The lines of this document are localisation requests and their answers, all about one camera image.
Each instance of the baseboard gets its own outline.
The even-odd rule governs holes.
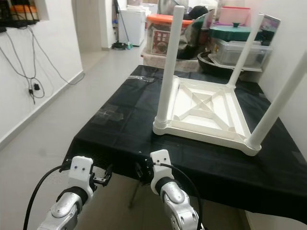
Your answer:
[[[84,72],[81,71],[75,77],[73,77],[69,83],[76,83],[84,76]],[[33,112],[23,119],[20,123],[18,123],[14,128],[12,128],[6,136],[0,139],[0,151],[2,151],[17,135],[24,129],[28,124],[30,124],[36,117],[38,117],[49,105],[51,105],[65,90],[67,90],[70,86],[66,83],[62,86],[57,92],[55,92],[50,98],[46,100],[40,107],[33,110]]]
[[[111,49],[112,49],[112,47],[109,47],[109,48],[107,48],[107,47],[102,47],[102,48],[101,48],[102,51],[110,51]]]

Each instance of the white refrigerator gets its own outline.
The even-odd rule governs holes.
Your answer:
[[[119,42],[127,43],[128,39],[125,33],[124,24],[126,26],[129,41],[134,46],[140,46],[145,37],[145,22],[146,14],[145,11],[130,11],[122,10],[118,18],[118,35]]]

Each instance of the orange lid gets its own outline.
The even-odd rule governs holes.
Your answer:
[[[28,6],[28,5],[15,5],[11,6],[11,12],[17,12],[17,13],[30,13],[30,9],[32,13],[37,13],[35,6]]]
[[[151,15],[147,16],[147,19],[154,24],[172,23],[173,16],[172,15],[163,15],[163,14],[151,14]],[[192,20],[183,20],[182,26],[187,27],[192,22],[193,22]]]

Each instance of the table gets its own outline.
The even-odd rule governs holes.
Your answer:
[[[175,72],[182,78],[227,83],[229,76]],[[65,157],[91,157],[101,168],[149,182],[145,159],[167,149],[172,164],[195,183],[201,197],[251,212],[288,217],[307,224],[307,164],[278,119],[255,157],[239,150],[152,132],[163,70],[138,66],[73,139]],[[270,105],[256,83],[238,81],[236,95],[252,131]],[[181,183],[184,180],[175,174]],[[189,187],[182,184],[188,194]]]

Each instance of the table leg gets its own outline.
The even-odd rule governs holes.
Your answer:
[[[140,185],[141,185],[141,182],[138,181],[138,183],[136,184],[136,186],[135,186],[135,188],[134,188],[133,195],[132,195],[132,197],[131,197],[131,199],[130,199],[130,202],[129,202],[129,205],[128,205],[128,208],[129,208],[129,209],[133,208],[134,199],[135,199],[135,196],[136,196],[136,194],[137,194],[137,192],[138,192],[138,190],[139,190]]]

